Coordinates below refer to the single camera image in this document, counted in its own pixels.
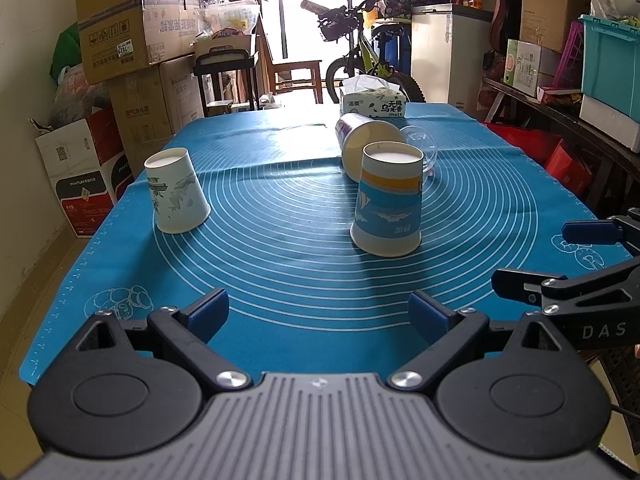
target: black circular disc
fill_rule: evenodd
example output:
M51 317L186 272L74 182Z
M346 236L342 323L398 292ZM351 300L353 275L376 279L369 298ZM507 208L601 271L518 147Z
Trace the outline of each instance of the black circular disc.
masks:
M440 383L436 405L462 437L497 454L553 459L596 446L609 421L607 393L585 364L559 354L467 363Z
M104 352L96 359L94 352ZM198 415L202 392L166 361L112 349L56 362L31 393L28 415L46 447L84 458L121 458L162 446Z

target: bicycle wheel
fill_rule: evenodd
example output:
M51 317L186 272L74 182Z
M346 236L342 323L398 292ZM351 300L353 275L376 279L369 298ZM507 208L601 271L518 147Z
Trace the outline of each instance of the bicycle wheel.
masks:
M420 90L418 83L415 82L415 79L410 75L403 74L401 72L395 72L385 79L390 83L399 85L400 91L405 95L407 101L411 103L425 102L424 95L422 95L422 90Z
M324 83L326 85L326 91L329 93L329 97L331 101L338 104L340 102L340 98L338 97L338 92L335 88L336 81L340 81L342 77L338 79L335 78L336 73L343 74L345 77L353 77L358 74L364 74L364 66L360 60L356 60L355 73L349 74L347 72L347 58L339 57L334 62L331 63L326 69L326 75L324 76Z

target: blue mat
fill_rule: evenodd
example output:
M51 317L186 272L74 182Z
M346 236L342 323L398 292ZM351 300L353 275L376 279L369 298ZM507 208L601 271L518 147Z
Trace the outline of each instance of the blue mat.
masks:
M357 184L340 168L337 117L334 106L285 108L185 127L169 146L190 151L210 218L163 234L144 177L129 186L60 286L22 380L35 383L98 309L141 318L214 286L228 291L231 313L210 345L254 378L263 370L384 378L425 348L407 321L412 290L517 319L524 306L492 293L496 267L576 276L628 258L620 246L566 244L562 224L591 213L482 124L428 104L392 120L423 126L439 146L424 186L422 243L393 260L365 254L348 232Z

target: wooden chair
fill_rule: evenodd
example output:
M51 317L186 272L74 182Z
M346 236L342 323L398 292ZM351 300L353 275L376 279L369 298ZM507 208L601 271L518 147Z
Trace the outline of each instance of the wooden chair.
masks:
M285 59L283 61L274 63L273 56L271 55L271 48L269 47L269 41L267 40L267 36L266 34L264 34L264 32L260 34L260 41L262 43L262 51L267 54L266 56L264 56L264 59L267 65L269 91L273 92L274 94L281 94L283 92L290 92L292 90L311 89L314 91L316 104L322 104L322 78L320 76L321 60L313 59L308 61L297 61ZM311 84L301 79L276 82L277 73L300 69L310 70Z

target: paper cup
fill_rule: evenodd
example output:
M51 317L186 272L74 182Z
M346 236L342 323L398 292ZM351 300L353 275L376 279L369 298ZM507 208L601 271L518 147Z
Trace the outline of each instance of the paper cup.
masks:
M351 226L351 239L363 251L393 258L420 245L423 158L404 142L365 146Z
M404 142L404 136L392 124L359 114L344 114L335 125L335 134L342 150L344 171L356 182L360 180L362 149L367 144L381 140Z
M145 169L158 229L168 234L185 233L207 219L211 206L185 148L151 155Z

